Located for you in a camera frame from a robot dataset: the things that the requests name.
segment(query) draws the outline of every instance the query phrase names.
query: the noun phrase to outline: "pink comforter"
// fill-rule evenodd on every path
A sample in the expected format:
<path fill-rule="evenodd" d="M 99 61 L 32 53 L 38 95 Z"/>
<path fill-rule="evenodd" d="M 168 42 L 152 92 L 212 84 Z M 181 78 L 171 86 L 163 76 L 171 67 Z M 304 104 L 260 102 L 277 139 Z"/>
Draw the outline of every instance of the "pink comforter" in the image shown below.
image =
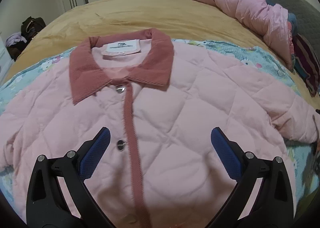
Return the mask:
<path fill-rule="evenodd" d="M 288 29 L 288 10 L 281 5 L 268 5 L 266 0 L 196 0 L 220 8 L 257 34 L 293 70 L 292 39 Z"/>

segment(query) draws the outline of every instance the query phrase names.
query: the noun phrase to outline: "pink quilted jacket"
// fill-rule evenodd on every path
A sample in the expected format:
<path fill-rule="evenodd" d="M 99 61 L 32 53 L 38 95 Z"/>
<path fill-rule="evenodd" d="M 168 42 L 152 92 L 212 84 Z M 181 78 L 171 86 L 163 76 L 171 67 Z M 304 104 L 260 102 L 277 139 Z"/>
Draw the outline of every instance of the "pink quilted jacket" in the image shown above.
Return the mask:
<path fill-rule="evenodd" d="M 293 70 L 294 51 L 288 29 L 288 10 L 281 5 L 268 5 L 266 0 L 196 0 L 220 8 L 263 37 L 264 42 Z"/>
<path fill-rule="evenodd" d="M 105 52 L 105 44 L 130 39 L 140 40 L 141 52 Z M 25 218 L 37 157 L 62 157 L 105 126 L 111 143 L 85 184 L 109 219 L 117 227 L 201 228 L 235 186 L 211 130 L 219 126 L 259 158 L 282 157 L 294 195 L 282 136 L 317 141 L 312 115 L 319 125 L 320 115 L 272 76 L 215 51 L 172 43 L 157 29 L 90 37 L 8 104 L 0 116 L 0 168 L 13 164 L 14 198 Z M 127 143 L 123 151 L 119 140 Z M 254 196 L 243 215 L 253 202 Z"/>

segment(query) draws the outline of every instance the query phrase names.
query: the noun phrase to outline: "maroon striped cloth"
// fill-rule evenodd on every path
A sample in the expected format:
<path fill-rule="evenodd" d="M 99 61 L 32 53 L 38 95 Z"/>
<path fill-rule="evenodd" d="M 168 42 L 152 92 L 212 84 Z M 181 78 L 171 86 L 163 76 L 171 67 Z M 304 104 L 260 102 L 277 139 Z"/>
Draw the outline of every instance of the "maroon striped cloth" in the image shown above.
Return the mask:
<path fill-rule="evenodd" d="M 320 84 L 319 61 L 312 46 L 302 35 L 292 38 L 294 53 L 296 55 L 295 70 L 305 82 L 310 94 L 314 97 Z"/>

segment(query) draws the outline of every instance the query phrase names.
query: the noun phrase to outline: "gray upholstered headboard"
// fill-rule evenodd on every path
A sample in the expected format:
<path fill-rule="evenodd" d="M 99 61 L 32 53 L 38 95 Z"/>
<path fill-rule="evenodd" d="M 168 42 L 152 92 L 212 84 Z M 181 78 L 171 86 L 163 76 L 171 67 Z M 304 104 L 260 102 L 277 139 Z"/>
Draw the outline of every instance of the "gray upholstered headboard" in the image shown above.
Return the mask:
<path fill-rule="evenodd" d="M 279 3 L 296 15 L 298 33 L 307 38 L 320 60 L 320 12 L 305 0 L 270 1 Z"/>

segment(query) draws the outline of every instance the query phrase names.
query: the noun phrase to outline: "bag hanging on door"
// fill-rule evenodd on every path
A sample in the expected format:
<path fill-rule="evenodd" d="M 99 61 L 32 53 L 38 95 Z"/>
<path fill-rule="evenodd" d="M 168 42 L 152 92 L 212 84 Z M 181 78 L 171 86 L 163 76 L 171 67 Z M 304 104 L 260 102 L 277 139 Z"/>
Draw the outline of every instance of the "bag hanging on door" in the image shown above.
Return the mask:
<path fill-rule="evenodd" d="M 29 16 L 27 20 L 22 23 L 21 35 L 26 38 L 27 43 L 30 41 L 43 29 L 45 28 L 45 22 L 41 17 L 32 18 Z"/>

